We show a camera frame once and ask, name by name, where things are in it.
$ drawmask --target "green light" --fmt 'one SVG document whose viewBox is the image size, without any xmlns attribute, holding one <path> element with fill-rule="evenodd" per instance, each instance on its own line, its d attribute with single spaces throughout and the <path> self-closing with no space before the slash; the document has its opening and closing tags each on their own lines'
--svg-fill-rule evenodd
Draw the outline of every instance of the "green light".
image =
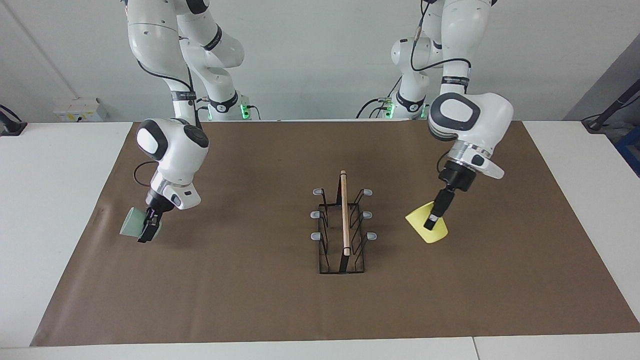
<svg viewBox="0 0 640 360">
<path fill-rule="evenodd" d="M 251 116 L 251 112 L 245 104 L 240 104 L 240 111 L 242 111 L 242 118 L 245 120 Z"/>
<path fill-rule="evenodd" d="M 389 104 L 389 107 L 387 108 L 387 113 L 385 114 L 385 117 L 387 119 L 391 119 L 392 117 L 394 117 L 394 110 L 396 109 L 396 105 L 394 103 Z"/>
</svg>

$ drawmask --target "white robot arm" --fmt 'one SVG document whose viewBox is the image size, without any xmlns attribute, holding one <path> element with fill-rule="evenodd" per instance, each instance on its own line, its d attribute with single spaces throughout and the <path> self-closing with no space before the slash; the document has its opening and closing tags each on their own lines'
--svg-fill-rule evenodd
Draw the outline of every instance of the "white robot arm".
<svg viewBox="0 0 640 360">
<path fill-rule="evenodd" d="M 429 4 L 424 32 L 429 38 L 420 37 L 421 24 L 413 43 L 400 40 L 392 51 L 394 63 L 403 73 L 403 85 L 406 82 L 392 99 L 394 117 L 418 118 L 421 111 L 415 105 L 424 100 L 428 86 L 423 71 L 443 68 L 440 95 L 429 107 L 429 130 L 435 138 L 455 143 L 439 175 L 446 186 L 436 197 L 424 224 L 429 230 L 451 204 L 455 190 L 467 191 L 477 172 L 496 179 L 504 175 L 490 158 L 511 123 L 513 107 L 497 94 L 467 95 L 471 57 L 496 1 L 425 0 Z"/>
<path fill-rule="evenodd" d="M 171 119 L 142 122 L 136 137 L 143 152 L 158 162 L 147 195 L 142 230 L 136 234 L 138 241 L 147 242 L 159 229 L 164 212 L 200 203 L 193 176 L 207 155 L 209 139 L 198 119 L 190 69 L 207 89 L 212 119 L 247 119 L 248 99 L 234 88 L 231 76 L 224 70 L 242 64 L 244 49 L 214 21 L 208 0 L 124 2 L 131 51 L 144 71 L 164 79 L 175 112 Z M 137 221 L 136 217 L 130 218 L 127 221 Z"/>
</svg>

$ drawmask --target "wooden handle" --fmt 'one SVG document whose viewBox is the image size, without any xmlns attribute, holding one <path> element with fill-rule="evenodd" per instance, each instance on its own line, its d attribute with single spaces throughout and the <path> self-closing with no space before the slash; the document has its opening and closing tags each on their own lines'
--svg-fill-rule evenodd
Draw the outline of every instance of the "wooden handle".
<svg viewBox="0 0 640 360">
<path fill-rule="evenodd" d="M 340 192 L 342 192 L 342 242 L 343 254 L 351 255 L 351 237 L 349 236 L 349 200 L 347 198 L 347 172 L 340 172 Z"/>
</svg>

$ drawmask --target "brown paper sheet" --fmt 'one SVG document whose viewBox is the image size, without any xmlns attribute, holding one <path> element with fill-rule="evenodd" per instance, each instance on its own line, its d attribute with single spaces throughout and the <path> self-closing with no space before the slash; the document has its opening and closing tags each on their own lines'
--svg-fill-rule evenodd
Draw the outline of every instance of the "brown paper sheet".
<svg viewBox="0 0 640 360">
<path fill-rule="evenodd" d="M 203 202 L 165 214 L 147 244 L 118 235 L 129 208 L 145 208 L 131 130 L 32 345 L 640 331 L 521 123 L 494 157 L 505 178 L 460 192 L 433 245 L 404 219 L 443 186 L 435 163 L 451 143 L 425 122 L 204 129 Z M 362 207 L 378 240 L 366 273 L 319 275 L 311 191 L 331 199 L 341 169 L 374 191 Z"/>
</svg>

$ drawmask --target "white table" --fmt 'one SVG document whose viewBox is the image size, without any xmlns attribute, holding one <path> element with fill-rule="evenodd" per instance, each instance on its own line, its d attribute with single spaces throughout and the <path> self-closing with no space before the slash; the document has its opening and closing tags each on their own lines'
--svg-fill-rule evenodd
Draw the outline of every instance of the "white table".
<svg viewBox="0 0 640 360">
<path fill-rule="evenodd" d="M 640 354 L 640 334 L 27 348 L 130 126 L 30 124 L 20 137 L 0 138 L 0 359 L 595 360 Z M 604 135 L 589 135 L 579 123 L 525 126 L 640 318 L 640 179 Z"/>
</svg>

